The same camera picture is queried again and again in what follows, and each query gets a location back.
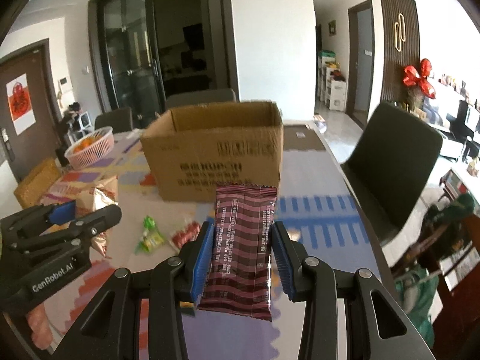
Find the maroon striped snack bar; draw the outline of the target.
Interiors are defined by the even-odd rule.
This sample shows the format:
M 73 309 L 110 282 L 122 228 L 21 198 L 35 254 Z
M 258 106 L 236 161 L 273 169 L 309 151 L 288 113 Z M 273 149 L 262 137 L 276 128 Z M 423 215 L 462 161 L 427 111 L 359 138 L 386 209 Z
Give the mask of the maroon striped snack bar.
M 216 189 L 215 233 L 199 309 L 272 320 L 271 241 L 275 187 Z

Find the green yellow candy packet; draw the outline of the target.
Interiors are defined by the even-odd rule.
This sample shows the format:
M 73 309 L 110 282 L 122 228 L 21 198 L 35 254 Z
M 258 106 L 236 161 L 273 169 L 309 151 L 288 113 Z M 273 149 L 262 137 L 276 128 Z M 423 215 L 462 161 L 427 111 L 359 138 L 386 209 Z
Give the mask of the green yellow candy packet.
M 145 230 L 137 243 L 136 254 L 151 254 L 165 243 L 165 238 L 157 230 Z

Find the colourful patterned tablecloth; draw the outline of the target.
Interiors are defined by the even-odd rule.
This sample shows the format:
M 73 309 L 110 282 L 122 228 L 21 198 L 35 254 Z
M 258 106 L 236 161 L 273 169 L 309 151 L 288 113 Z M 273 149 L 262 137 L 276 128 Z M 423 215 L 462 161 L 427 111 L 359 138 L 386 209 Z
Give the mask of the colourful patterned tablecloth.
M 165 202 L 143 154 L 139 133 L 119 133 L 106 158 L 67 174 L 46 196 L 47 202 L 73 198 L 90 183 L 116 176 L 120 223 L 113 228 L 106 254 L 92 251 L 92 267 L 45 303 L 55 342 L 118 267 L 145 271 L 174 254 L 170 244 L 152 253 L 137 250 L 145 217 L 165 235 L 192 221 L 214 216 L 211 203 Z M 304 125 L 284 128 L 281 186 L 275 216 L 298 236 L 310 255 L 331 267 L 355 272 L 368 268 L 385 280 L 388 266 L 374 244 L 374 232 L 360 212 L 326 140 Z M 277 276 L 271 279 L 272 320 L 197 310 L 183 319 L 191 359 L 296 359 L 304 305 L 292 303 Z

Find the red wrapped candy pack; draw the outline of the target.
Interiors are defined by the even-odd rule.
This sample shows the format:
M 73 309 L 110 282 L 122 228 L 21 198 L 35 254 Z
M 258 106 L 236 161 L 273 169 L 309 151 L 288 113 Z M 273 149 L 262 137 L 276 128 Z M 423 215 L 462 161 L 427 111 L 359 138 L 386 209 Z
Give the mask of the red wrapped candy pack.
M 184 228 L 174 232 L 170 237 L 170 244 L 175 250 L 181 250 L 183 245 L 195 241 L 200 233 L 201 226 L 193 221 L 185 225 Z

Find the beige chip bag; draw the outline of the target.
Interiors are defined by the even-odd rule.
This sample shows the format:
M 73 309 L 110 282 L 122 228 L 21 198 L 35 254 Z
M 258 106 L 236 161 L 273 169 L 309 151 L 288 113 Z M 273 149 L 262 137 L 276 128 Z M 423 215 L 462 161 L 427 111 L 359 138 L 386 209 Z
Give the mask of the beige chip bag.
M 104 208 L 105 206 L 118 204 L 118 176 L 104 177 L 93 186 L 84 188 L 76 199 L 76 218 L 80 219 L 87 214 Z M 95 236 L 92 247 L 103 258 L 108 258 L 107 249 L 110 243 L 112 230 L 108 229 Z

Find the pink basket of oranges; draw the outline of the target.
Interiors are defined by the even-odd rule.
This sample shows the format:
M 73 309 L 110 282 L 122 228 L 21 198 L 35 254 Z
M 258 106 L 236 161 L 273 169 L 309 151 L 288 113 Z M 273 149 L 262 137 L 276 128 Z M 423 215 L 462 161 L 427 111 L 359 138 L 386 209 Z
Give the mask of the pink basket of oranges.
M 102 127 L 72 144 L 66 150 L 64 157 L 71 167 L 78 171 L 105 158 L 113 150 L 114 145 L 113 128 Z

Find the brown cardboard box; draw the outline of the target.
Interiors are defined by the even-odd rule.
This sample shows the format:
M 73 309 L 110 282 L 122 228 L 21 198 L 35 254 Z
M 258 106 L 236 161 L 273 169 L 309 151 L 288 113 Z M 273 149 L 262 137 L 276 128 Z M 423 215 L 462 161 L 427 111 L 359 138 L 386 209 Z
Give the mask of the brown cardboard box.
M 141 143 L 165 201 L 210 203 L 218 185 L 280 184 L 283 122 L 274 102 L 175 107 Z

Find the black chair far left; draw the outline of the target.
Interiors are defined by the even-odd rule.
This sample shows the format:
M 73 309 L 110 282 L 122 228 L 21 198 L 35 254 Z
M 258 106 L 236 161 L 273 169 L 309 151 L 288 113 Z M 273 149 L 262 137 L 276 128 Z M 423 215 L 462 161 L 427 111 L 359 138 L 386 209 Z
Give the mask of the black chair far left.
M 116 109 L 99 115 L 94 122 L 94 128 L 112 127 L 114 134 L 126 133 L 134 129 L 133 113 L 130 107 Z

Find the red paper door decoration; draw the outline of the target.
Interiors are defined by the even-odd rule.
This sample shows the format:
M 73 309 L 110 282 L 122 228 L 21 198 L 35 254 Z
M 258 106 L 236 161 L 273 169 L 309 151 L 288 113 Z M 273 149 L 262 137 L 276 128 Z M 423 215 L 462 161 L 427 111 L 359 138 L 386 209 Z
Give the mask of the red paper door decoration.
M 8 82 L 6 90 L 10 117 L 16 135 L 19 136 L 36 123 L 27 74 L 24 73 Z

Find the black chair right side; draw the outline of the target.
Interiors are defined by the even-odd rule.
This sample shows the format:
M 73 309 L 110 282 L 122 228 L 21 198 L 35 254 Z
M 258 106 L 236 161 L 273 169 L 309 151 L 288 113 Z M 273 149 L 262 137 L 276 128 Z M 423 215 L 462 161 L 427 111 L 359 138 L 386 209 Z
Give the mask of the black chair right side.
M 391 242 L 408 221 L 442 144 L 431 126 L 381 102 L 341 164 L 380 245 Z

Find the black chair behind box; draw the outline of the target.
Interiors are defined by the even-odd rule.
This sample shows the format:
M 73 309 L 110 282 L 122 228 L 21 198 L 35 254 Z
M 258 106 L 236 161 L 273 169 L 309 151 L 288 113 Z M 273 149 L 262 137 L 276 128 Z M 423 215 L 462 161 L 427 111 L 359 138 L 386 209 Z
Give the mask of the black chair behind box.
M 172 109 L 174 107 L 236 101 L 236 94 L 231 88 L 218 88 L 171 95 L 166 99 L 166 107 Z

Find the white storage shelf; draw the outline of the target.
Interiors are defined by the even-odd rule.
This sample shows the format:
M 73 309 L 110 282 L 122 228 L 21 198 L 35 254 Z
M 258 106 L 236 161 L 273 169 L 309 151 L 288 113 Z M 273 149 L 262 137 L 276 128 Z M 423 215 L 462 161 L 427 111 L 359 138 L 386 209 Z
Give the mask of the white storage shelf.
M 321 49 L 317 54 L 316 102 L 331 111 L 345 111 L 347 81 L 335 52 Z

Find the glass sliding door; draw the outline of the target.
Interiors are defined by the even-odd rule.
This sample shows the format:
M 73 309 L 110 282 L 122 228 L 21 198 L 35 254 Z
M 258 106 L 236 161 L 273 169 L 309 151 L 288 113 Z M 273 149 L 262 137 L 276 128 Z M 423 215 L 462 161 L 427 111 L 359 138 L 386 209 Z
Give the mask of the glass sliding door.
M 146 128 L 165 111 L 154 0 L 90 0 L 89 48 L 102 111 L 130 108 Z

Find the red ribbon bow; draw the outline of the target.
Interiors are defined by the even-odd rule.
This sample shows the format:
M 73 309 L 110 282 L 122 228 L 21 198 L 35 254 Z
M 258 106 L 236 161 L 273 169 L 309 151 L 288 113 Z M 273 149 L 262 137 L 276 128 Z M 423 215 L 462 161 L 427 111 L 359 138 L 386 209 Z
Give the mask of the red ribbon bow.
M 436 99 L 435 88 L 428 81 L 432 72 L 431 61 L 423 58 L 420 61 L 420 68 L 416 69 L 413 65 L 403 68 L 403 84 L 407 87 L 417 86 L 422 94 L 430 99 Z

